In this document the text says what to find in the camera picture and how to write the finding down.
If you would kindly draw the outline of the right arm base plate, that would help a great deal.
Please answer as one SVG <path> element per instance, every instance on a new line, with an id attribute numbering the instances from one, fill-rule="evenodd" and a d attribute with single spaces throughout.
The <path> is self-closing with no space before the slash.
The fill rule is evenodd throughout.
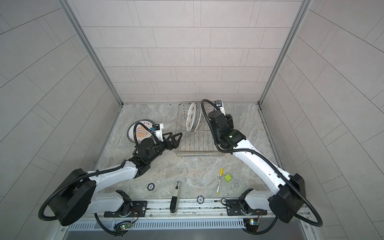
<path id="1" fill-rule="evenodd" d="M 266 216 L 268 214 L 267 210 L 252 210 L 248 209 L 244 211 L 241 208 L 239 199 L 222 199 L 221 203 L 225 205 L 228 216 Z"/>

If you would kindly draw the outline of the white blue striped plate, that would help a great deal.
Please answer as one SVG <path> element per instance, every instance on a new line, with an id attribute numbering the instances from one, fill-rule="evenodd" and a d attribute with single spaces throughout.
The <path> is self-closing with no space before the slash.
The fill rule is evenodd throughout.
<path id="1" fill-rule="evenodd" d="M 193 130 L 197 130 L 199 123 L 200 123 L 200 118 L 201 118 L 201 104 L 196 103 L 196 114 L 195 114 L 195 122 L 194 122 L 194 128 Z"/>

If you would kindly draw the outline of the white watermelon pattern plate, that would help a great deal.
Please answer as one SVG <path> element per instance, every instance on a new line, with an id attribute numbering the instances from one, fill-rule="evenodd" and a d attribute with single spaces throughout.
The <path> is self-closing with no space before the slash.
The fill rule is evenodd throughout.
<path id="1" fill-rule="evenodd" d="M 193 127 L 194 122 L 195 122 L 195 114 L 196 114 L 196 104 L 191 103 L 189 110 L 188 110 L 187 118 L 186 118 L 186 131 L 187 132 L 190 132 L 192 130 L 192 127 Z"/>

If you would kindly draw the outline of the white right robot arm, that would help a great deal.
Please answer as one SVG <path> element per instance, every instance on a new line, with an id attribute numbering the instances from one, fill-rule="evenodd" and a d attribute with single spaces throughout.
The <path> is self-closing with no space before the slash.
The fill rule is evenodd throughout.
<path id="1" fill-rule="evenodd" d="M 277 219 L 289 223 L 295 217 L 315 227 L 323 226 L 320 214 L 306 198 L 305 181 L 299 174 L 290 175 L 257 151 L 234 129 L 232 116 L 223 113 L 224 107 L 203 99 L 201 109 L 217 150 L 242 160 L 267 184 L 272 192 L 269 207 Z"/>

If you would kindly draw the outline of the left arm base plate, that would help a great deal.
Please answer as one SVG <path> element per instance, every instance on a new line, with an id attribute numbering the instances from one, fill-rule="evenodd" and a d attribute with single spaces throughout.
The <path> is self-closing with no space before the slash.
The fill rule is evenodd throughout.
<path id="1" fill-rule="evenodd" d="M 116 212 L 105 212 L 104 218 L 140 218 L 147 210 L 147 201 L 131 201 L 124 203 Z"/>

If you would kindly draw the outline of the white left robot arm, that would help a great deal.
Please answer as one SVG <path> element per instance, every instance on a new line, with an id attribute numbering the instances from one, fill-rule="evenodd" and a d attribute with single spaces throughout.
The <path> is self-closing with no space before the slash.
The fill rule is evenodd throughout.
<path id="1" fill-rule="evenodd" d="M 85 172 L 72 171 L 60 186 L 44 201 L 38 212 L 42 221 L 58 220 L 62 226 L 69 226 L 85 215 L 110 212 L 120 217 L 132 212 L 132 199 L 122 190 L 103 193 L 117 183 L 136 179 L 150 169 L 151 163 L 166 150 L 177 149 L 182 133 L 163 133 L 161 124 L 146 127 L 152 135 L 142 141 L 135 141 L 133 156 L 121 164 L 104 170 Z"/>

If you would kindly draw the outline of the small sunburst plate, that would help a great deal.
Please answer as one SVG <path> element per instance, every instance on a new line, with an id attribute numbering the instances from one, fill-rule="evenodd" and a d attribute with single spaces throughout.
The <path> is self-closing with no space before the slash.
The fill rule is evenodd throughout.
<path id="1" fill-rule="evenodd" d="M 143 125 L 145 125 L 148 129 L 151 129 L 155 124 L 151 120 L 140 120 L 140 122 Z M 136 123 L 133 123 L 127 131 L 127 138 L 129 139 L 129 141 L 131 141 L 132 143 L 135 143 L 135 136 L 138 140 L 138 143 L 141 143 L 143 139 L 153 138 L 152 134 L 149 131 L 147 131 L 142 125 L 138 125 L 136 127 L 136 131 L 134 131 L 135 124 Z"/>

